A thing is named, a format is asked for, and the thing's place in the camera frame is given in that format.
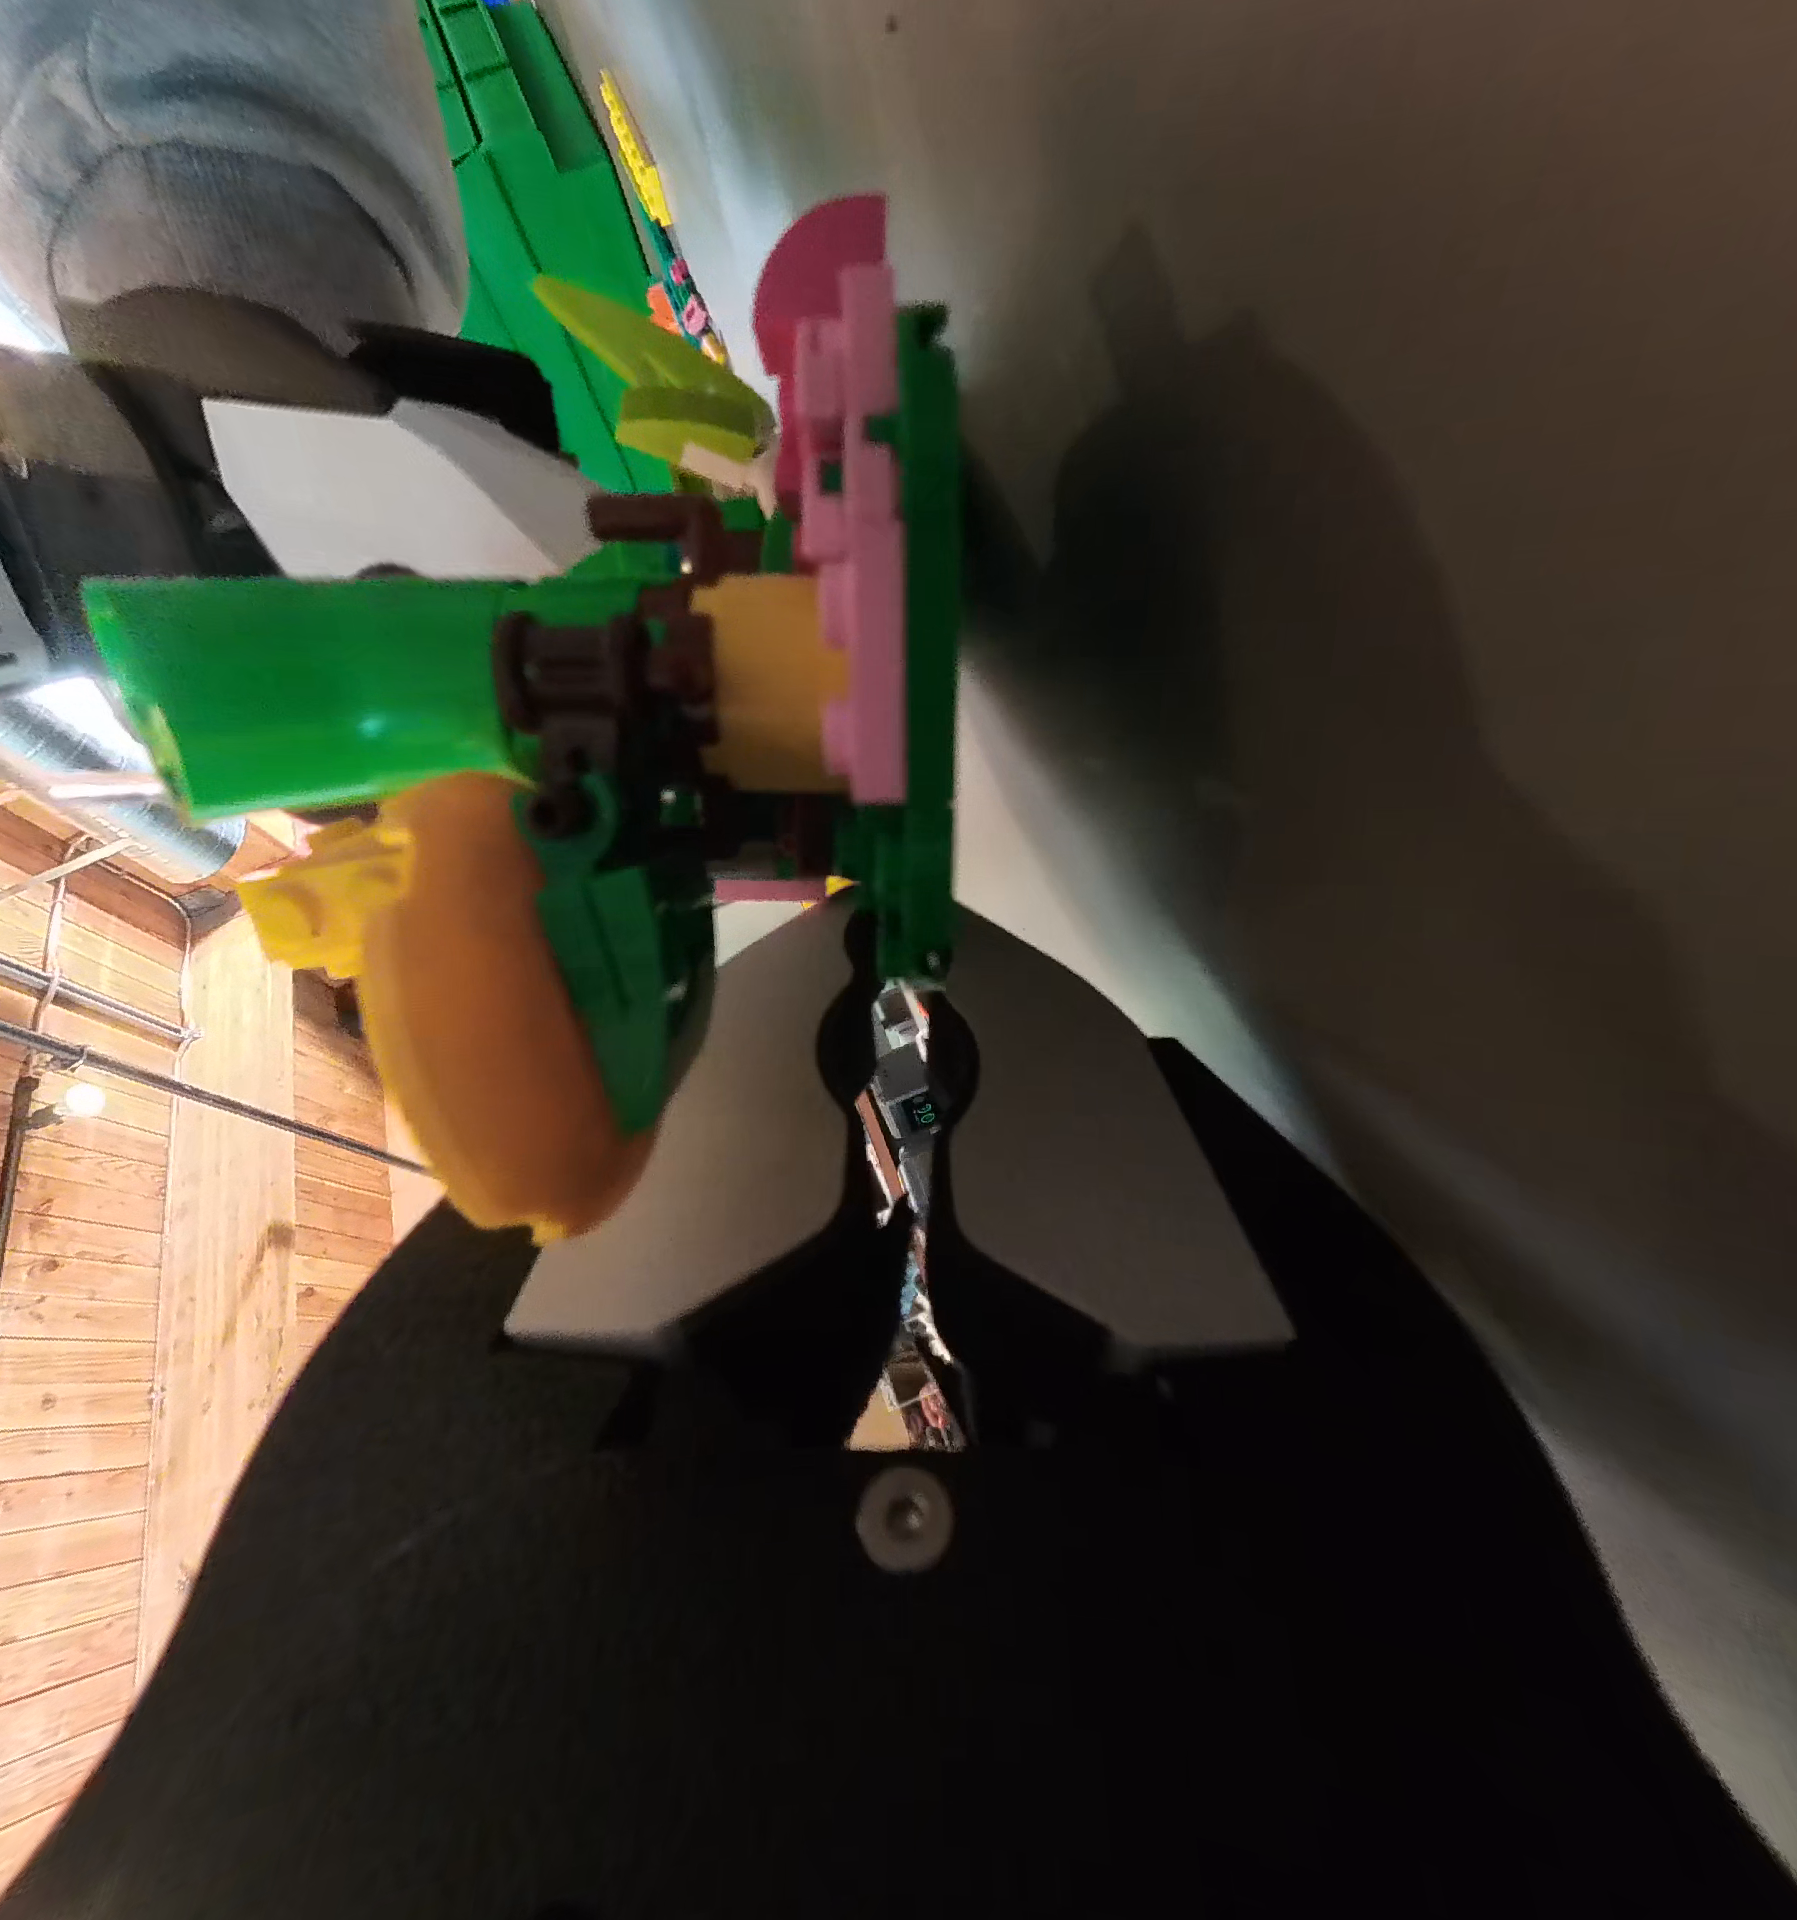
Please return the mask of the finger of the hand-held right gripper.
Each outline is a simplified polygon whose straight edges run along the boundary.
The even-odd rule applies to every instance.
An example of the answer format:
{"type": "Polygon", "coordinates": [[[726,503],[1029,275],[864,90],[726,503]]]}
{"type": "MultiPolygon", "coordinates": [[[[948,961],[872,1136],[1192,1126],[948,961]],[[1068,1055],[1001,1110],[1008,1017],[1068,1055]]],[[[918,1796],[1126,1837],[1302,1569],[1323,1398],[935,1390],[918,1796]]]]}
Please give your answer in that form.
{"type": "Polygon", "coordinates": [[[220,481],[300,581],[536,582],[600,548],[600,485],[515,349],[365,323],[331,400],[207,398],[220,481]]]}

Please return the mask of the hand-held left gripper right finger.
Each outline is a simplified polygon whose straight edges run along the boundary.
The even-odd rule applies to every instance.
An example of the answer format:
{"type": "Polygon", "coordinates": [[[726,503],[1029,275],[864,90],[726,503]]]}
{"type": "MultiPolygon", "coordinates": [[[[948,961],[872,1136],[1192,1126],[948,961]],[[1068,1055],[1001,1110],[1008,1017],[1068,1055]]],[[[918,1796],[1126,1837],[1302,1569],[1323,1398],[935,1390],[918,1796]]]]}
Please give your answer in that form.
{"type": "Polygon", "coordinates": [[[959,1357],[1044,1341],[1143,1367],[1294,1341],[1152,1038],[1079,972],[965,912],[935,1043],[972,1065],[933,1197],[959,1357]]]}

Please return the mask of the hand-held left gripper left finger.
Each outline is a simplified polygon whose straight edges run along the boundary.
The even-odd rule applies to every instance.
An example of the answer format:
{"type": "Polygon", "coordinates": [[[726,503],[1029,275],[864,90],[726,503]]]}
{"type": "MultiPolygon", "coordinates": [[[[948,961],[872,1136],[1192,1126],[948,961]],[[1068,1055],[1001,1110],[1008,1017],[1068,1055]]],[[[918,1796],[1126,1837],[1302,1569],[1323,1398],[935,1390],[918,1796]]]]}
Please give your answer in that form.
{"type": "Polygon", "coordinates": [[[851,905],[806,905],[718,967],[647,1171],[604,1225],[540,1253],[504,1326],[515,1342],[656,1354],[832,1222],[854,1122],[821,1074],[819,1028],[851,985],[851,905]]]}

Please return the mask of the lego flower model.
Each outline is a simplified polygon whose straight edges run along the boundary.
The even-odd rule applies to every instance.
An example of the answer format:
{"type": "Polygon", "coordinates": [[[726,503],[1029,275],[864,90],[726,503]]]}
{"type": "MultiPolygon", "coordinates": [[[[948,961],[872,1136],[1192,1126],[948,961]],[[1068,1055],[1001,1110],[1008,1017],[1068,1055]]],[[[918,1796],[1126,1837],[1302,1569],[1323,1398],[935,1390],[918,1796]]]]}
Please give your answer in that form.
{"type": "Polygon", "coordinates": [[[542,275],[673,491],[600,485],[555,579],[92,579],[98,657],[194,823],[344,809],[241,882],[267,956],[359,989],[385,1091],[483,1230],[582,1236],[645,1173],[713,1008],[713,905],[847,884],[876,972],[954,946],[959,373],[888,196],[806,209],[775,387],[542,275]]]}

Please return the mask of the person's right forearm grey sleeve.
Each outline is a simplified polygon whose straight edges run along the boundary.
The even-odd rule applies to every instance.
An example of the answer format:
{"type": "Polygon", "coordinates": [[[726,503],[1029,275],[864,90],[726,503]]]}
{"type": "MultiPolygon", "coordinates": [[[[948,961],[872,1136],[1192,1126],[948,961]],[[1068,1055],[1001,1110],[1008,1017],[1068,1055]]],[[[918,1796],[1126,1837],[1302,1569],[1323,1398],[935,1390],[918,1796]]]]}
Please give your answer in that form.
{"type": "Polygon", "coordinates": [[[0,2],[0,286],[456,335],[470,258],[416,5],[0,2]]]}

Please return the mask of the green lego plate structure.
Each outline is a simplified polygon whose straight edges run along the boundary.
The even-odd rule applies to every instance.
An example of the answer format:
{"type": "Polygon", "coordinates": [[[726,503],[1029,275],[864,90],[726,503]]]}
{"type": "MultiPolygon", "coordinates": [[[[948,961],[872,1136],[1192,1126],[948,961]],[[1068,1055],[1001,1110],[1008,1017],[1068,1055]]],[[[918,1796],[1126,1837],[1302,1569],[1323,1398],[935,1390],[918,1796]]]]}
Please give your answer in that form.
{"type": "Polygon", "coordinates": [[[647,227],[620,154],[532,5],[418,2],[465,217],[470,292],[461,335],[545,373],[559,443],[618,491],[673,491],[676,472],[618,437],[627,382],[535,296],[553,275],[673,322],[647,261],[647,227]]]}

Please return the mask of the cluster of small colourful lego pieces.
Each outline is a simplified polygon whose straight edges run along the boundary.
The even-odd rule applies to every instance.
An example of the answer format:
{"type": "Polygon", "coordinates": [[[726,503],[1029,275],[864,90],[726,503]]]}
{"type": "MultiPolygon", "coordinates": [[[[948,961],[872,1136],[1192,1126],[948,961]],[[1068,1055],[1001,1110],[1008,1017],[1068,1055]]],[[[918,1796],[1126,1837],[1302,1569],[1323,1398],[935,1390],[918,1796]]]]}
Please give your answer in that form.
{"type": "Polygon", "coordinates": [[[722,342],[713,313],[684,256],[669,256],[647,290],[649,314],[667,332],[680,335],[705,357],[730,363],[730,349],[722,342]]]}

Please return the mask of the yellow lego piece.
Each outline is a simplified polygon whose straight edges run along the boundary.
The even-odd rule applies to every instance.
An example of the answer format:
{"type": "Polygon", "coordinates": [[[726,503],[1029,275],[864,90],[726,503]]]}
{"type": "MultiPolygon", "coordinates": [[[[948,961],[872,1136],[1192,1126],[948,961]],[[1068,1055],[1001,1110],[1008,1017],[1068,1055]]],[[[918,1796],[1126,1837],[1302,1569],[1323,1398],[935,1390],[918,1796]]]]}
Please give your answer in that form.
{"type": "Polygon", "coordinates": [[[607,111],[622,168],[630,179],[647,218],[658,227],[670,227],[670,201],[663,169],[653,158],[620,81],[609,69],[600,69],[600,102],[607,111]]]}

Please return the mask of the short thin metal rod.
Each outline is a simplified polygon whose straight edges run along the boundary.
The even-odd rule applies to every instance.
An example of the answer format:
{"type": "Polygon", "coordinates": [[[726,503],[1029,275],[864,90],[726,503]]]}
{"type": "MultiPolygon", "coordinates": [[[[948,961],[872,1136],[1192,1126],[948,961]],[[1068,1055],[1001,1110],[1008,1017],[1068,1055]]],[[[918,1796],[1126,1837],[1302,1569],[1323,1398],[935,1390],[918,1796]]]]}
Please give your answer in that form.
{"type": "Polygon", "coordinates": [[[0,987],[30,995],[47,1006],[62,1006],[75,1015],[94,1017],[173,1047],[194,1043],[202,1036],[194,1025],[150,1015],[125,998],[76,983],[62,972],[47,972],[21,958],[4,956],[3,951],[0,987]]]}

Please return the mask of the long thin metal rod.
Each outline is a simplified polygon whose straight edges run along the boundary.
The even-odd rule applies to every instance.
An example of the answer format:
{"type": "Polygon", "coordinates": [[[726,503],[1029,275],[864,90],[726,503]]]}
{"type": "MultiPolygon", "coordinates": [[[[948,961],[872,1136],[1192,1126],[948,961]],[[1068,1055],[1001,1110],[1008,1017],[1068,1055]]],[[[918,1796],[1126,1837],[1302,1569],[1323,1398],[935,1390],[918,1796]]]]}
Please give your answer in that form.
{"type": "Polygon", "coordinates": [[[293,1116],[276,1113],[241,1097],[214,1092],[204,1086],[173,1076],[168,1072],[143,1069],[116,1055],[102,1053],[87,1043],[60,1041],[59,1036],[47,1036],[43,1033],[35,1033],[4,1018],[0,1018],[0,1045],[23,1050],[27,1055],[39,1055],[52,1065],[70,1071],[71,1074],[98,1074],[119,1084],[132,1084],[149,1092],[163,1092],[173,1099],[182,1099],[193,1107],[209,1108],[212,1113],[261,1123],[296,1140],[312,1140],[318,1147],[338,1152],[349,1152],[363,1159],[371,1159],[373,1164],[385,1164],[395,1171],[414,1173],[416,1177],[433,1175],[428,1164],[421,1164],[402,1152],[394,1152],[387,1147],[378,1147],[368,1140],[353,1140],[349,1136],[331,1131],[328,1126],[300,1122],[293,1116]]]}

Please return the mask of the silver ventilation duct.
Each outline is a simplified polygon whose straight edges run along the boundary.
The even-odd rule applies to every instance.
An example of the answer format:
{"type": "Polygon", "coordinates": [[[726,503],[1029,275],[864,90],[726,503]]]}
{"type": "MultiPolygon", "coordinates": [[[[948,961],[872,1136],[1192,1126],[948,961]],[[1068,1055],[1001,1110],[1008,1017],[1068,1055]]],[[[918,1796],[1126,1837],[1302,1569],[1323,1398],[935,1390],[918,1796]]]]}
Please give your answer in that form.
{"type": "Polygon", "coordinates": [[[246,846],[246,819],[198,825],[178,807],[114,693],[89,674],[0,693],[0,780],[175,891],[209,884],[246,846]]]}

